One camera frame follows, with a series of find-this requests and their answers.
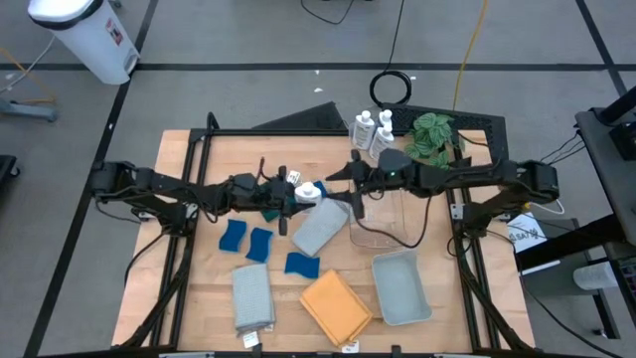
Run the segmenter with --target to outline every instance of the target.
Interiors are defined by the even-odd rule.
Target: gray plastic tray
[[[382,316],[388,325],[415,323],[432,316],[414,250],[378,255],[372,269]]]

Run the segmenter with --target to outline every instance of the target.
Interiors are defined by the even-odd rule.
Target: gray towel
[[[305,222],[296,231],[293,243],[310,257],[327,244],[342,229],[349,218],[346,205],[332,199],[323,199],[314,207]]]
[[[276,317],[266,264],[235,269],[232,271],[232,284],[238,335],[274,323]]]

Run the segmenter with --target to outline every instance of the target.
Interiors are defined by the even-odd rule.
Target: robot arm
[[[402,189],[418,198],[428,198],[449,189],[499,185],[503,190],[495,197],[460,206],[457,216],[453,215],[453,219],[463,222],[467,234],[483,237],[493,218],[518,212],[530,201],[544,204],[558,198],[557,171],[537,161],[498,160],[492,165],[445,170],[415,162],[395,149],[382,152],[377,168],[362,160],[357,150],[352,150],[352,159],[327,180],[353,180],[355,191],[328,197],[351,204],[357,219],[365,217],[362,196],[370,193]]]
[[[128,162],[101,162],[91,172],[91,193],[99,203],[123,201],[132,206],[132,213],[143,218],[144,214],[156,217],[163,227],[170,228],[171,235],[187,235],[192,229],[190,217],[202,209],[214,222],[216,217],[230,210],[280,211],[278,231],[287,234],[286,218],[312,207],[313,204],[295,204],[294,187],[287,183],[286,167],[278,168],[278,174],[267,178],[262,174],[262,164],[256,177],[244,173],[231,176],[220,184],[197,185],[150,168],[137,168]],[[263,176],[265,182],[258,184]],[[166,202],[157,195],[176,199]]]

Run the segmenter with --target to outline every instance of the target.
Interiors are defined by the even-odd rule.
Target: concrete floor
[[[118,12],[128,34],[139,33],[147,10],[152,16],[141,52],[144,64],[246,64],[234,71],[138,71],[134,74],[107,159],[152,166],[165,129],[201,127],[212,110],[224,128],[248,128],[329,100],[344,118],[371,106],[368,83],[378,71],[257,71],[249,64],[383,63],[391,50],[398,1],[356,1],[340,26],[319,22],[297,2],[270,0],[123,1]],[[338,18],[344,0],[307,0],[317,12]],[[603,64],[574,0],[491,0],[471,63]],[[587,0],[592,18],[616,64],[636,64],[636,3]],[[394,63],[461,62],[476,22],[479,2],[406,0]],[[50,34],[26,16],[22,0],[1,0],[0,46],[20,62],[32,61]],[[56,42],[44,64],[79,61]],[[10,70],[0,59],[0,69]],[[17,155],[23,175],[4,193],[0,206],[0,357],[24,352],[58,260],[117,87],[102,85],[87,71],[34,71],[59,97],[55,124],[22,118],[0,119],[0,153]],[[539,158],[573,134],[573,115],[617,98],[608,71],[468,71],[458,110],[507,118],[511,158]],[[0,71],[0,87],[5,76]],[[407,71],[415,76],[411,104],[449,108],[456,72]],[[620,73],[628,88],[636,73]],[[379,84],[387,100],[401,84]],[[4,97],[40,96],[23,82]],[[587,223],[609,213],[589,157],[583,152],[560,163],[561,199],[567,216]],[[110,210],[124,213],[124,208]],[[92,208],[83,223],[69,273],[41,354],[104,349],[116,321],[122,277],[137,228],[112,222]],[[617,290],[607,294],[623,339],[591,335],[600,326],[589,297],[550,297],[546,304],[575,331],[624,356],[636,337]],[[528,299],[539,347],[549,352],[599,356],[557,327]]]

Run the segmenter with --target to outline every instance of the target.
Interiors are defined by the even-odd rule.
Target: white bottle
[[[312,182],[304,182],[301,186],[294,189],[294,197],[296,203],[314,203],[318,205],[322,200],[322,193]],[[307,209],[305,212],[309,213],[311,209],[313,208]]]
[[[354,126],[354,146],[358,149],[368,150],[374,138],[374,129],[376,124],[371,119],[371,113],[368,110],[362,112],[362,115],[356,115],[356,126]]]
[[[396,139],[391,133],[392,130],[394,129],[390,124],[378,128],[374,141],[371,143],[371,149],[369,149],[369,155],[371,155],[372,158],[378,160],[383,150],[393,147]]]
[[[394,115],[389,109],[380,112],[380,126],[385,126],[390,124],[393,126],[393,122],[391,121],[391,117]]]

